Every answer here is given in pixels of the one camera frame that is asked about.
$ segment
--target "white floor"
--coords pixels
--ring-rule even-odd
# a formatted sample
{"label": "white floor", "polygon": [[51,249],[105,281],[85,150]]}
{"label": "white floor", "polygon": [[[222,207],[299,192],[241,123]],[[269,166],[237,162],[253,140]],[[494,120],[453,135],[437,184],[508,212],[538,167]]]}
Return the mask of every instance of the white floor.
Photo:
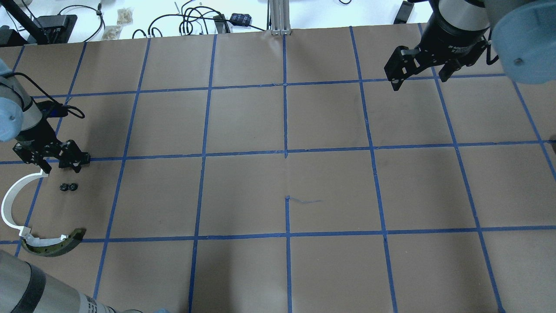
{"label": "white floor", "polygon": [[[156,17],[163,14],[178,13],[176,6],[181,7],[186,1],[171,0],[102,0],[102,12],[107,26],[116,25],[117,10],[131,7],[133,9],[133,24],[123,28],[120,39],[131,38],[134,30],[147,30],[149,24]],[[328,28],[363,25],[392,24],[402,0],[352,0],[343,5],[338,0],[290,0],[290,21],[292,28]],[[98,0],[34,0],[29,8],[35,16],[54,15],[60,9],[72,4],[84,4],[97,7]],[[250,14],[252,25],[266,28],[267,1],[266,0],[194,0],[188,7],[208,6],[222,12],[227,18],[232,13]],[[73,30],[70,42],[81,42],[97,29],[99,19],[90,9],[74,8],[64,11],[66,14],[76,14],[77,24]],[[409,23],[426,22],[432,10],[428,2],[417,3],[409,18]],[[154,26],[166,36],[179,36],[178,24],[180,17],[165,17],[158,20]],[[4,8],[0,9],[0,25],[14,28]],[[216,29],[212,21],[207,21],[209,33]],[[232,32],[256,31],[245,27],[233,27]],[[21,31],[23,38],[28,37],[26,31]],[[92,41],[102,37],[99,32]]]}

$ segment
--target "black tube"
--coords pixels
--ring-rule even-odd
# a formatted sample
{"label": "black tube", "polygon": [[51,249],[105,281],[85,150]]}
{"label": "black tube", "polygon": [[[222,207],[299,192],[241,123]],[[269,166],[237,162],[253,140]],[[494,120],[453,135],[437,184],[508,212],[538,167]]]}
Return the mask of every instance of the black tube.
{"label": "black tube", "polygon": [[13,0],[0,0],[0,3],[6,8],[13,18],[15,18],[21,26],[23,26],[29,34],[37,41],[39,45],[48,44],[48,38],[42,30],[35,25],[33,21],[25,14],[23,10]]}

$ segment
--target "white plastic arc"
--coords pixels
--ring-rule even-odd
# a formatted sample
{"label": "white plastic arc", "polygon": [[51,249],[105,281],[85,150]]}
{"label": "white plastic arc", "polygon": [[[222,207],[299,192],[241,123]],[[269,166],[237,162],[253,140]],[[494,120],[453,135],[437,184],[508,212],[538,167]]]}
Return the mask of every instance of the white plastic arc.
{"label": "white plastic arc", "polygon": [[20,180],[18,180],[14,185],[12,185],[6,195],[4,196],[4,200],[2,200],[2,219],[6,225],[10,226],[11,228],[15,228],[19,230],[19,235],[21,237],[25,237],[26,235],[30,234],[31,229],[25,226],[19,226],[13,221],[12,217],[12,205],[13,201],[15,200],[17,194],[25,187],[28,183],[43,177],[48,177],[43,170],[38,173],[29,174]]}

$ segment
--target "dark green curved object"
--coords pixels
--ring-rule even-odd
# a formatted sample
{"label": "dark green curved object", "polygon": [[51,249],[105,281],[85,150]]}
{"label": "dark green curved object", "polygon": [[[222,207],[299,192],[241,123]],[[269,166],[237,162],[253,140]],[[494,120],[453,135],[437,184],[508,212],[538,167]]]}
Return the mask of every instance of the dark green curved object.
{"label": "dark green curved object", "polygon": [[77,245],[83,240],[85,235],[84,228],[76,228],[68,238],[58,244],[53,244],[51,246],[45,247],[34,247],[27,244],[24,238],[21,238],[21,246],[25,251],[32,255],[42,256],[42,257],[57,257],[68,253],[77,247]]}

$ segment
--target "transparent plastic bag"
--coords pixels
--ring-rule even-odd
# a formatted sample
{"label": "transparent plastic bag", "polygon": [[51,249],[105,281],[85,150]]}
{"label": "transparent plastic bag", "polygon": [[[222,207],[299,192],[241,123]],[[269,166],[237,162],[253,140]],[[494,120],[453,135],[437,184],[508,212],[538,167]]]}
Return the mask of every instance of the transparent plastic bag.
{"label": "transparent plastic bag", "polygon": [[133,9],[132,8],[123,8],[118,9],[118,25],[129,25],[133,23]]}
{"label": "transparent plastic bag", "polygon": [[102,34],[101,40],[120,39],[121,32],[122,32],[121,25],[106,26],[105,32]]}

